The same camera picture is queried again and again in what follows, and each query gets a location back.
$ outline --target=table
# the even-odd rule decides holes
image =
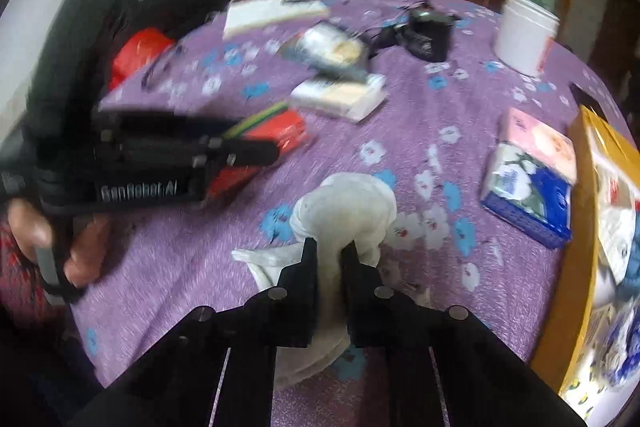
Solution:
[[[397,6],[417,0],[324,1],[334,22],[363,29],[394,20]],[[448,62],[427,64],[400,47],[382,51],[372,70],[386,75],[389,97],[362,124],[305,115],[314,142],[265,169],[225,208],[116,219],[113,266],[73,308],[103,384],[193,307],[228,309],[255,293],[249,271],[230,252],[289,242],[295,201],[339,171],[368,172],[396,193],[398,219],[382,245],[383,280],[434,308],[468,307],[528,360],[561,253],[479,204],[498,120],[513,105],[563,132],[577,115],[568,87],[575,82],[631,137],[602,81],[569,51],[553,45],[545,73],[522,77],[492,52],[498,14],[463,0],[432,3],[463,18]],[[317,20],[271,25],[225,42],[222,14],[187,36],[185,52],[167,67],[155,68],[149,92],[142,91],[139,72],[103,104],[230,118],[253,114],[312,76],[276,52]],[[277,392],[273,425],[386,425],[382,363],[376,351],[351,347],[320,375]]]

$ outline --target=white towel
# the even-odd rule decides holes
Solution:
[[[340,251],[356,242],[360,261],[376,266],[379,245],[396,219],[396,197],[368,174],[339,172],[296,203],[289,224],[300,243],[267,250],[234,250],[247,263],[260,291],[275,286],[283,267],[298,263],[303,241],[318,242],[318,325],[306,349],[278,348],[274,383],[293,385],[329,366],[349,347],[340,296]]]

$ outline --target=screw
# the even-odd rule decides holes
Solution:
[[[191,161],[191,166],[193,166],[193,168],[204,167],[206,163],[207,163],[207,157],[204,154],[201,154],[199,156],[193,157],[193,160]]]
[[[375,295],[378,299],[390,299],[394,296],[394,291],[389,286],[378,286],[375,290],[373,290],[373,295]]]
[[[469,316],[469,310],[463,306],[452,306],[449,309],[449,317],[457,321],[463,321]]]
[[[267,292],[272,301],[282,301],[287,296],[287,290],[282,286],[274,286]]]
[[[207,322],[211,315],[213,315],[213,310],[208,306],[198,306],[189,313],[190,318],[196,322]]]

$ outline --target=hand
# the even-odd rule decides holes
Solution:
[[[33,247],[51,246],[53,230],[47,219],[30,203],[12,200],[8,220],[15,242],[22,254],[37,263]],[[94,216],[71,245],[71,256],[65,262],[65,276],[71,284],[82,288],[100,277],[100,268],[106,254],[110,222],[106,216]]]

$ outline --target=white bucket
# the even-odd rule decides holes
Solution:
[[[528,17],[533,22],[537,22],[538,24],[542,24],[543,26],[546,25],[546,22],[549,19],[557,19],[557,17],[551,12],[545,10],[542,6],[538,6],[536,3],[530,0],[506,0],[505,6],[510,7],[512,10],[516,10],[518,13],[521,13],[525,17]]]
[[[495,40],[495,54],[518,73],[538,76],[558,24],[558,17],[531,1],[507,0]]]

